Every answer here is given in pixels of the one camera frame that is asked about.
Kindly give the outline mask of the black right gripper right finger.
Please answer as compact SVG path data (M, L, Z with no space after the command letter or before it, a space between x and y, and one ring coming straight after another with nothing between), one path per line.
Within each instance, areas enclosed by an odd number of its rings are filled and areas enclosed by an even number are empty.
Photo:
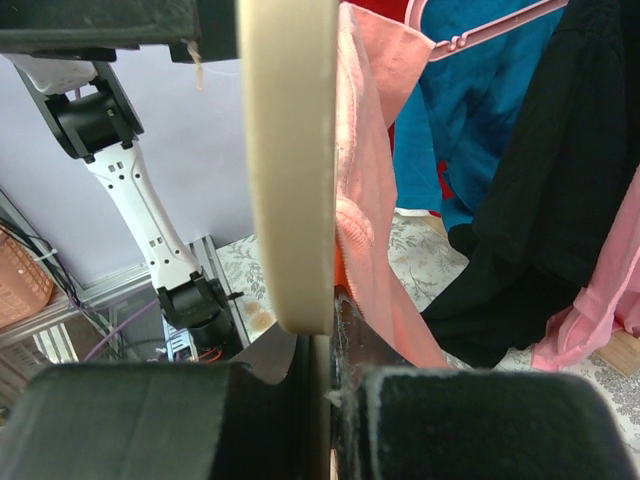
M422 369L334 296L329 394L340 479L635 479L604 398L568 374Z

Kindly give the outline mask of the beige hanger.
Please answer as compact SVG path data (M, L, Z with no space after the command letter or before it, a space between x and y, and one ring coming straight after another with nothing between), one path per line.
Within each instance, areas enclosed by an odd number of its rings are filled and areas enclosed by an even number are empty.
M275 318L305 346L299 459L308 479L331 470L338 5L237 5L255 231Z

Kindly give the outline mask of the salmon pink t-shirt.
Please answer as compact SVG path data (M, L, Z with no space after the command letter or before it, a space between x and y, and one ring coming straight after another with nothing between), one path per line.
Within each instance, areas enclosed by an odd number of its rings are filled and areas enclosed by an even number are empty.
M444 368L441 349L388 258L397 200L388 130L433 43L398 21L343 2L337 47L335 281L407 361Z

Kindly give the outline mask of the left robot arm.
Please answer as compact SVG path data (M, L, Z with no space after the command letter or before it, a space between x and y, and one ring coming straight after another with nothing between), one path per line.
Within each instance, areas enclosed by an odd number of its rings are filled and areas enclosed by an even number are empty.
M164 319L185 340L171 360L216 361L248 343L232 295L182 242L146 171L143 126L112 65L165 45L175 63L238 55L231 1L5 1L1 52L62 149L106 189L150 271Z

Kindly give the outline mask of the pink hanger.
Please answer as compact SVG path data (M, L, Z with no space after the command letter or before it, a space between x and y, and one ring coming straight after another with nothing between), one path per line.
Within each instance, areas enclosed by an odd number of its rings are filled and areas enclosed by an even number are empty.
M428 63L435 63L457 55L465 50L486 43L496 37L509 33L541 17L551 14L567 6L568 0L543 0L533 3L492 22L480 25L450 40L434 44Z

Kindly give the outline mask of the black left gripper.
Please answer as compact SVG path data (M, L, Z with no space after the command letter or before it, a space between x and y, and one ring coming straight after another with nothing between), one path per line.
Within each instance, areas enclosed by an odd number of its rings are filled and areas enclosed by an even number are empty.
M166 45L171 61L238 57L233 1L3 1L1 51L114 62L118 49Z

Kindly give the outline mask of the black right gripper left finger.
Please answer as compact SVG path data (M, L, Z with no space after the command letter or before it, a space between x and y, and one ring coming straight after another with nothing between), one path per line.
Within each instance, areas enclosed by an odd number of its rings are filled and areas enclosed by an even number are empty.
M5 479L303 479L309 341L269 329L231 360L64 364L1 433Z

